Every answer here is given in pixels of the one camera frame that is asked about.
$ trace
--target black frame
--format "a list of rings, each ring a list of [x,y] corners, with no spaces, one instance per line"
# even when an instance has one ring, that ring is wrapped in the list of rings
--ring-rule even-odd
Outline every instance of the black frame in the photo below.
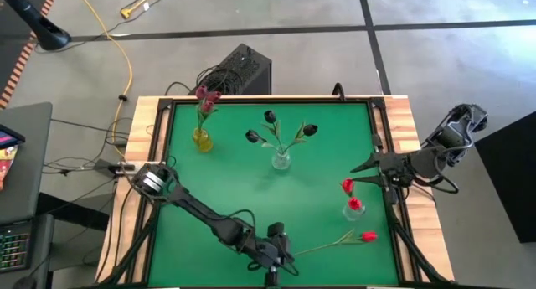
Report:
[[[180,105],[192,105],[197,104],[198,101],[196,99],[181,99],[181,100],[174,100],[174,99],[161,99],[158,102],[157,106],[157,116],[155,118],[154,128],[152,132],[152,140],[151,140],[151,146],[149,149],[149,156],[148,161],[154,161],[156,157],[156,150],[157,150],[157,143],[158,143],[158,134],[161,131],[162,127],[162,117],[165,110],[169,110],[169,117],[167,122],[167,129],[166,129],[166,136],[164,138],[164,148],[162,150],[162,160],[167,160],[168,157],[168,146],[169,142],[171,140],[172,135],[172,129],[173,129],[173,118],[175,115],[175,109],[177,106]],[[348,104],[365,104],[368,109],[368,121],[370,123],[370,131],[371,135],[373,137],[373,147],[378,149],[377,152],[382,152],[384,150],[384,146],[380,143],[375,143],[377,141],[378,137],[378,128],[376,127],[376,120],[374,117],[374,108],[377,108],[381,115],[381,121],[382,121],[382,127],[384,129],[384,135],[385,135],[385,141],[387,143],[387,149],[390,152],[394,151],[394,144],[391,137],[391,133],[389,130],[389,121],[387,118],[387,111],[384,103],[383,97],[369,97],[369,98],[348,98],[340,97],[321,97],[321,98],[280,98],[280,97],[273,97],[273,98],[264,98],[264,99],[256,99],[256,98],[244,98],[244,99],[222,99],[219,101],[221,104],[270,104],[270,103],[292,103],[292,104],[299,104],[299,103],[319,103],[319,104],[327,104],[327,103],[348,103]],[[382,192],[384,197],[384,204],[385,206],[385,213],[386,216],[389,217],[389,211],[388,206],[389,200],[387,197],[387,184],[382,186]],[[408,215],[408,211],[406,208],[405,202],[398,202],[399,210],[401,215],[401,221],[403,227],[408,231],[408,233],[412,236],[411,233],[411,227],[410,227],[410,219]],[[134,238],[136,238],[139,235],[139,232],[142,229],[143,226],[143,217],[145,216],[145,209],[147,207],[147,201],[143,199],[140,202],[139,208],[138,208],[138,215],[137,215],[137,221],[136,221],[136,227],[134,229]],[[160,206],[156,206],[153,210],[156,210],[157,212],[155,214],[159,214]],[[404,274],[404,267],[402,264],[401,254],[400,254],[400,246],[397,238],[397,234],[394,232],[393,228],[393,221],[391,221],[389,218],[387,218],[388,225],[389,225],[389,236],[391,239],[391,245],[393,246],[393,255],[394,255],[394,263],[395,268],[397,272],[397,277],[399,283],[405,281],[405,274]],[[152,251],[154,249],[154,242],[155,242],[155,234],[156,229],[149,235],[148,237],[148,244],[147,244],[147,251],[145,255],[145,260],[143,262],[143,273],[142,273],[142,283],[147,284],[149,273],[151,270],[151,258],[152,258]],[[126,271],[126,283],[132,283],[132,278],[134,275],[134,266],[136,264],[136,261],[133,261],[130,266],[128,267]],[[413,256],[410,255],[410,265],[412,274],[415,281],[420,281],[420,271],[418,269],[418,266],[415,263],[415,259]]]

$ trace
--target vase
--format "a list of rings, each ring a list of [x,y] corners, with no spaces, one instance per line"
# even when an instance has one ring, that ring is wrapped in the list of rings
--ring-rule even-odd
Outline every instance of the vase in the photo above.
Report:
[[[192,136],[193,142],[195,143],[195,147],[200,152],[208,152],[212,150],[212,147],[214,144],[212,143],[212,140],[210,139],[210,135],[205,129],[199,130],[199,128],[195,128],[193,130],[193,136]]]
[[[280,146],[271,158],[271,165],[278,170],[285,170],[291,166],[291,154],[286,146]]]
[[[365,206],[359,209],[352,209],[348,204],[344,205],[343,215],[348,221],[357,221],[365,213]]]

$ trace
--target green table surface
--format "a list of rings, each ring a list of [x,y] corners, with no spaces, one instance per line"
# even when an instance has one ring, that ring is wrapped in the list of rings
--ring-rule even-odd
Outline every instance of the green table surface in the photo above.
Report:
[[[338,240],[349,230],[375,231],[379,238],[363,245],[333,246],[298,255],[299,276],[280,270],[283,286],[396,285],[393,247],[381,189],[355,183],[365,214],[348,222],[348,201],[340,183],[349,170],[373,151],[367,106],[354,104],[220,104],[205,123],[214,141],[208,153],[196,150],[192,134],[195,106],[176,108],[169,154],[177,159],[181,183],[219,214],[238,209],[255,213],[259,236],[283,222],[296,253]],[[270,139],[260,124],[273,110],[281,120],[283,142],[289,142],[302,121],[318,125],[318,133],[291,149],[292,164],[285,172],[271,166],[274,150],[245,139],[256,129]],[[369,170],[359,175],[372,175]],[[251,223],[248,214],[240,218]],[[184,210],[162,207],[154,250],[150,286],[262,286],[265,270],[247,271],[247,255],[221,245],[210,229]]]

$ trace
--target gray floor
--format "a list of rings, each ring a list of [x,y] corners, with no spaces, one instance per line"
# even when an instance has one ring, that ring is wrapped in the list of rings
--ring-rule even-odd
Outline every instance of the gray floor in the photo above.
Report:
[[[121,21],[119,6],[130,1],[90,0],[108,27]],[[536,0],[368,2],[376,24],[536,18]],[[49,16],[73,36],[101,32],[80,0],[55,0]],[[115,34],[363,24],[359,0],[162,0]],[[477,103],[489,111],[488,128],[477,138],[536,110],[536,27],[377,35],[391,90],[410,96],[421,138],[461,102]],[[274,61],[274,94],[328,94],[337,81],[348,94],[381,94],[365,32],[132,40],[121,42],[134,69],[131,103],[122,115],[132,115],[138,96],[161,95],[174,80],[192,85],[200,70],[220,62],[239,43]],[[59,54],[33,54],[10,106],[51,101],[56,118],[106,127],[126,77],[124,59],[108,42],[92,42]],[[177,88],[173,93],[186,91]],[[128,122],[120,128],[128,131]],[[95,156],[102,139],[101,132],[53,124],[47,158]],[[110,148],[103,157],[117,159]],[[536,245],[518,243],[477,152],[471,150],[448,174],[460,184],[461,193],[435,196],[456,279],[481,286],[534,287]],[[75,199],[105,180],[95,172],[46,176],[42,190]],[[103,188],[85,202],[99,208],[110,191]],[[78,231],[61,227],[67,233]],[[55,240],[61,242],[66,235],[62,236]],[[81,263],[81,256],[96,248],[101,238],[102,234],[88,232],[81,243],[59,245],[55,267]],[[90,267],[58,271],[54,288],[85,285],[94,273]]]

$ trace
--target red tulip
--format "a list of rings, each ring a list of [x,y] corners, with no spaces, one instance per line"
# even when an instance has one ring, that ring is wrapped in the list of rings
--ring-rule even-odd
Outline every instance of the red tulip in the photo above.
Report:
[[[213,92],[210,92],[210,93],[207,95],[207,101],[216,102],[216,101],[219,100],[220,97],[221,97],[221,92],[219,92],[219,91],[213,91]]]
[[[350,178],[344,179],[343,184],[343,191],[348,196],[352,197],[352,191],[353,191],[353,180]]]
[[[352,197],[348,201],[348,206],[350,207],[350,209],[359,210],[359,209],[361,209],[363,207],[363,204],[361,203],[361,200],[359,200],[359,199],[357,199],[355,197]]]
[[[201,106],[201,112],[210,113],[214,109],[214,103],[212,101],[205,101]]]
[[[378,239],[378,235],[373,231],[365,231],[361,235],[361,240],[363,240],[363,242],[374,242],[376,239]]]
[[[206,85],[201,85],[196,91],[195,91],[195,97],[198,98],[198,100],[202,100],[205,97],[207,97],[208,90]]]

